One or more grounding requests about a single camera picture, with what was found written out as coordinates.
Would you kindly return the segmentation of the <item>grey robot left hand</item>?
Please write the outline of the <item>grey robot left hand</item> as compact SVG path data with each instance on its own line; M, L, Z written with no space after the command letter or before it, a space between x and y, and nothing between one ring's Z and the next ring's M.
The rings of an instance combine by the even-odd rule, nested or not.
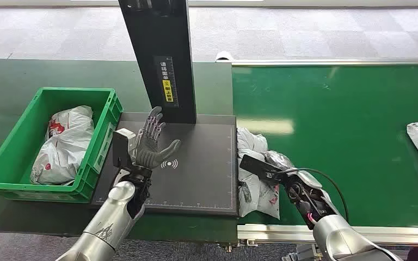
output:
M158 139L166 126L166 123L161 121L162 117L162 107L153 107L143 127L139 130L134 150L136 165L152 170L160 166L180 148L181 140L176 139L166 148L158 149Z

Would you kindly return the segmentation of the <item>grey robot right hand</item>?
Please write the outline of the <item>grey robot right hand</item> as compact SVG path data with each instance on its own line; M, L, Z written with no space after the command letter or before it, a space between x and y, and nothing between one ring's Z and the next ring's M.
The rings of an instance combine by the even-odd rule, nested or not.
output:
M263 153L263 155L267 163L274 165L282 171L286 171L294 167L290 159L282 153L267 151Z

